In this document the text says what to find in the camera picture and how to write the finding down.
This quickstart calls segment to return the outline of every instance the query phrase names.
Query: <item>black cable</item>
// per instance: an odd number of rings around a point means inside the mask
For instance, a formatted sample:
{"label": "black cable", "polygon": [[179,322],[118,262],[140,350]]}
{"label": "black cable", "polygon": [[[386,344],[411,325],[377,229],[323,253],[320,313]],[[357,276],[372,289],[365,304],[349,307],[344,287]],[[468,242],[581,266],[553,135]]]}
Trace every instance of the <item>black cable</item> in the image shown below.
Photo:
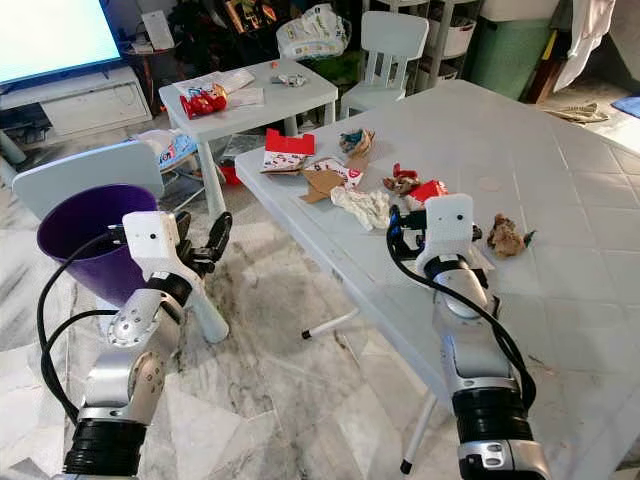
{"label": "black cable", "polygon": [[42,378],[46,383],[51,393],[60,401],[62,407],[66,414],[71,418],[71,420],[75,423],[78,417],[78,409],[69,401],[67,398],[62,385],[60,385],[60,380],[58,379],[58,375],[56,374],[55,368],[53,366],[53,361],[51,360],[51,355],[49,352],[45,352],[45,348],[47,345],[47,334],[44,328],[44,303],[47,299],[47,295],[53,287],[53,284],[58,279],[58,277],[64,272],[74,260],[76,260],[82,253],[86,252],[89,248],[94,245],[99,244],[105,240],[110,239],[111,235],[109,232],[103,233],[92,240],[89,240],[80,248],[78,248],[75,252],[69,255],[62,265],[58,267],[58,269],[51,275],[47,283],[45,284],[42,292],[40,292],[40,298],[38,299],[38,307],[36,311],[36,329],[38,331],[38,340],[40,342],[40,348],[42,349],[42,358],[41,358],[41,369],[42,369]]}
{"label": "black cable", "polygon": [[469,300],[467,297],[462,295],[461,293],[452,290],[445,285],[442,285],[438,282],[434,282],[433,280],[417,275],[416,273],[409,270],[398,258],[396,258],[394,254],[394,244],[393,244],[393,235],[392,231],[395,227],[389,227],[387,229],[387,249],[391,255],[391,259],[396,264],[396,266],[407,275],[412,280],[425,285],[429,288],[437,290],[445,295],[449,295],[452,298],[455,298],[459,302],[465,304],[467,307],[471,308],[478,315],[480,315],[483,319],[485,319],[491,325],[493,330],[493,335],[496,339],[496,343],[507,357],[507,359],[511,362],[511,364],[516,368],[518,373],[520,374],[520,383],[522,390],[522,403],[526,411],[529,410],[531,405],[536,398],[536,383],[533,380],[533,377],[527,371],[527,367],[524,364],[524,359],[522,358],[522,354],[516,345],[516,342],[511,338],[511,335],[505,330],[505,328],[498,322],[498,320],[487,312],[484,308],[476,305],[473,301]]}
{"label": "black cable", "polygon": [[[56,343],[56,340],[58,339],[58,337],[60,335],[62,335],[62,333],[67,328],[69,328],[72,324],[74,324],[78,320],[82,320],[83,318],[86,318],[86,317],[94,317],[94,316],[100,316],[100,315],[115,315],[116,313],[118,313],[117,310],[89,310],[89,311],[86,311],[86,312],[78,313],[78,314],[74,315],[73,317],[71,317],[69,320],[63,322],[61,325],[58,326],[58,328],[56,328],[54,330],[54,332],[51,334],[51,336],[47,340],[46,345],[42,349],[42,356],[40,357],[40,369],[44,372],[45,370],[47,370],[49,368],[52,368],[52,370],[51,370],[52,376],[51,377],[52,378],[55,377],[55,381],[57,383],[60,383],[60,381],[58,379],[58,374],[55,371],[55,367],[53,367],[53,365],[50,366],[49,363],[48,363],[48,360],[47,360],[47,358],[49,359],[49,361],[51,360],[51,356],[50,356],[51,348],[53,348],[53,345],[54,345],[54,343]],[[64,395],[64,397],[67,399],[67,401],[69,403],[71,403],[71,400],[68,399],[68,397],[64,393],[64,391],[62,392],[62,395]],[[69,418],[71,418],[71,421],[73,421],[74,424],[77,422],[77,414],[76,414],[76,417],[69,416]]]}

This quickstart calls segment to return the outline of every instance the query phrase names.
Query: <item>green laundry basket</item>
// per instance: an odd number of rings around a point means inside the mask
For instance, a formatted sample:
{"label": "green laundry basket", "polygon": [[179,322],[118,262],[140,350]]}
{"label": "green laundry basket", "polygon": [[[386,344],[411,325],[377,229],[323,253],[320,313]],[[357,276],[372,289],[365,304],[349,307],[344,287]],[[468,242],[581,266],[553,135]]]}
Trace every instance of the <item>green laundry basket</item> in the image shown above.
{"label": "green laundry basket", "polygon": [[549,19],[492,22],[479,17],[465,78],[518,100],[550,33]]}

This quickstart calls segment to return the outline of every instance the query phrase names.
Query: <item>white plastic table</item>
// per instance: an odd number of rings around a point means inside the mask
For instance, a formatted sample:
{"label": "white plastic table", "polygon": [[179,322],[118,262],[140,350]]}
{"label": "white plastic table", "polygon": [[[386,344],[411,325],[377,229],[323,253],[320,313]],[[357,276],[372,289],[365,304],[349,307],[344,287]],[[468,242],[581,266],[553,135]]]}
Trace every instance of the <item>white plastic table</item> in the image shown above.
{"label": "white plastic table", "polygon": [[[317,156],[359,127],[376,132],[362,190],[400,162],[472,195],[485,238],[497,212],[538,230],[521,256],[494,259],[490,283],[538,384],[530,421],[553,478],[608,478],[640,432],[640,158],[462,81],[316,130]],[[242,182],[450,404],[431,293],[396,269],[384,232],[305,203],[305,179],[260,174],[262,156],[236,159]]]}
{"label": "white plastic table", "polygon": [[[335,101],[338,99],[335,85],[292,60],[277,60],[276,68],[272,68],[271,64],[264,62],[244,67],[256,77],[248,87],[264,88],[264,106],[230,108],[189,120],[180,104],[178,89],[173,85],[160,89],[160,98],[167,107],[171,125],[180,128],[198,143],[207,207],[212,219],[225,210],[225,204],[209,147],[210,141],[282,119],[285,120],[286,134],[294,136],[298,133],[296,115],[323,105],[325,125],[335,121]],[[293,73],[304,75],[307,82],[297,88],[271,83],[273,76]]]}

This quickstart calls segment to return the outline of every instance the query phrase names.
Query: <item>purple bucket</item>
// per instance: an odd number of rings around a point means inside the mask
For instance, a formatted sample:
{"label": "purple bucket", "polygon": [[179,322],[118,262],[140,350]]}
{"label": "purple bucket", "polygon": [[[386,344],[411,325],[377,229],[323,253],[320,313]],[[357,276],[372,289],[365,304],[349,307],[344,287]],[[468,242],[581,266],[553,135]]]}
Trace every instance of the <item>purple bucket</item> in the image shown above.
{"label": "purple bucket", "polygon": [[[62,263],[75,250],[122,223],[130,212],[156,210],[156,199],[133,185],[90,188],[55,207],[38,228],[38,246]],[[126,245],[98,245],[66,270],[78,282],[107,302],[121,307],[137,288],[144,287],[142,271]]]}

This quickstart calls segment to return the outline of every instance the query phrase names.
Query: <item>television screen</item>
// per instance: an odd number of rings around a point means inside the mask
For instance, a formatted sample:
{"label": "television screen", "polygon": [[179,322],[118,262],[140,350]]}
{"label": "television screen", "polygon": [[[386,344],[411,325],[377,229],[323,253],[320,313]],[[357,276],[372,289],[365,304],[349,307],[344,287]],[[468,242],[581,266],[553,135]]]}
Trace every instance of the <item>television screen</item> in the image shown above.
{"label": "television screen", "polygon": [[0,84],[120,58],[99,0],[2,0]]}

